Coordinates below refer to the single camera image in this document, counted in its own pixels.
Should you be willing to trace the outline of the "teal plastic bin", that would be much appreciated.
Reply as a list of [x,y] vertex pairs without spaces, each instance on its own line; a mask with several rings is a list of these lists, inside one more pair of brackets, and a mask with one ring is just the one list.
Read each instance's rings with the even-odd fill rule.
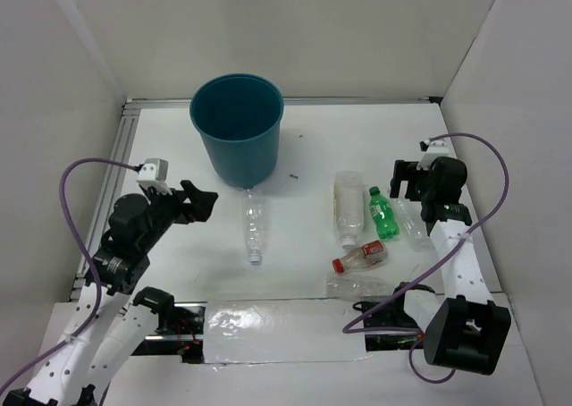
[[269,80],[248,73],[217,77],[195,93],[189,117],[216,173],[233,187],[251,188],[273,172],[284,101]]

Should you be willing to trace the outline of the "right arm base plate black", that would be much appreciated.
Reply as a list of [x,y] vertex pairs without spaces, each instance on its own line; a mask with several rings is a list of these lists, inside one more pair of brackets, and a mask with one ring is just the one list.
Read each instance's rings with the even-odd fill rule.
[[409,349],[417,339],[416,334],[410,334],[419,330],[413,318],[409,317],[403,310],[404,300],[397,299],[368,316],[363,321],[363,327],[390,327],[404,328],[405,332],[381,332],[379,334],[365,334],[366,351],[398,351]]

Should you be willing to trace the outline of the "silver tape sheet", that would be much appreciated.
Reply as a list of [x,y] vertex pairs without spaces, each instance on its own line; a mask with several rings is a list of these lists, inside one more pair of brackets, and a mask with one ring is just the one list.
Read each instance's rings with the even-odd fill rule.
[[204,361],[266,364],[365,359],[364,336],[342,332],[357,315],[343,300],[213,301],[206,305]]

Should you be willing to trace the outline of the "large clear square bottle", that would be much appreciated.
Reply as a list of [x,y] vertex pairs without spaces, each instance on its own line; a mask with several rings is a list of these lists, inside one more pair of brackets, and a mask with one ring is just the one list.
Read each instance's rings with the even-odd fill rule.
[[365,226],[364,183],[361,173],[337,172],[333,183],[333,217],[345,250],[356,247]]

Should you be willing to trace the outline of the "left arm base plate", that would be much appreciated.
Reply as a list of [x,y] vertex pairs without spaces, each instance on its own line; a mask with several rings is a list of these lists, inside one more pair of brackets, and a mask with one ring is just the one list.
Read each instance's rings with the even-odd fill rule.
[[179,302],[163,328],[146,336],[134,357],[176,357],[184,364],[203,364],[205,302]]

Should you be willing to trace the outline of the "red cap red label bottle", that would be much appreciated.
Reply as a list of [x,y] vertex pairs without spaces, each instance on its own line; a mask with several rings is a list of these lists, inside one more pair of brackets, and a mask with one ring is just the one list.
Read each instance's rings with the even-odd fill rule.
[[380,265],[388,257],[388,251],[381,241],[371,241],[350,250],[341,258],[332,261],[335,274],[363,272]]

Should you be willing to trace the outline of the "clear bottle white cap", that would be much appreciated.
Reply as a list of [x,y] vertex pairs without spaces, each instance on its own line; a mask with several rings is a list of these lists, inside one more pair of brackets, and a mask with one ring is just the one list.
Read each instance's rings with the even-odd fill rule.
[[433,245],[427,236],[425,222],[420,216],[421,207],[406,199],[393,199],[391,204],[400,234],[405,237],[409,247],[415,252],[430,250]]
[[259,266],[267,247],[270,226],[265,195],[260,189],[243,191],[241,219],[248,262]]

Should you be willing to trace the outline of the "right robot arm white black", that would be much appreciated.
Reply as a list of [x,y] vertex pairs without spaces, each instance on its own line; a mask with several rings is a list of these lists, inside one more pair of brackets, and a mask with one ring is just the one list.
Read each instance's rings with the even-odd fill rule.
[[490,375],[496,369],[511,325],[509,311],[494,303],[486,286],[469,228],[472,218],[459,198],[467,180],[465,164],[438,156],[426,164],[398,160],[390,195],[400,186],[421,205],[421,219],[443,265],[444,298],[414,287],[390,306],[400,327],[422,330],[425,361],[433,366]]

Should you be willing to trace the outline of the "clear bottle front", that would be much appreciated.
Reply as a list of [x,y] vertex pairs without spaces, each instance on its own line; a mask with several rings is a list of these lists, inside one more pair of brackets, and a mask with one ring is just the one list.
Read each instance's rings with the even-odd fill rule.
[[330,275],[326,281],[325,297],[346,301],[391,296],[396,285],[370,276]]

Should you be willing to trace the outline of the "green soda bottle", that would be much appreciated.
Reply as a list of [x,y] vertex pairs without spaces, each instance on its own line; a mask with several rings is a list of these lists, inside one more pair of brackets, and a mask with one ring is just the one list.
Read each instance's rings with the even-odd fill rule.
[[376,186],[369,190],[368,209],[374,221],[375,230],[381,240],[390,240],[400,234],[390,201],[384,197]]

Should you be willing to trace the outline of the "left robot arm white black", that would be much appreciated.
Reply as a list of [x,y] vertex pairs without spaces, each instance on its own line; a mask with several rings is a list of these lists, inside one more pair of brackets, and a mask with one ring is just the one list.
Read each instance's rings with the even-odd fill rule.
[[39,372],[9,391],[6,405],[99,405],[127,358],[152,331],[176,323],[174,297],[137,284],[148,254],[173,224],[204,223],[218,195],[184,180],[178,190],[160,182],[114,203],[109,228],[92,258],[84,291],[62,333],[62,348],[47,352]]

